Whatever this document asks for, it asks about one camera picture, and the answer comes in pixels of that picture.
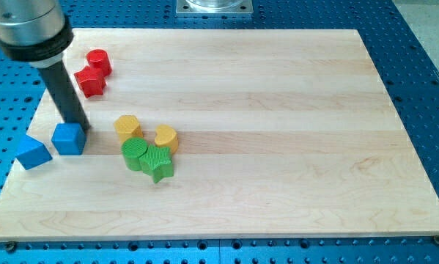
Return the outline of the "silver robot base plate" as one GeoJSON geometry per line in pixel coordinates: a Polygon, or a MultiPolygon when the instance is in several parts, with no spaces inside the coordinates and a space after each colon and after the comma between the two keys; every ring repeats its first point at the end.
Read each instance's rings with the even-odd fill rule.
{"type": "Polygon", "coordinates": [[[252,0],[176,0],[178,15],[250,14],[252,0]]]}

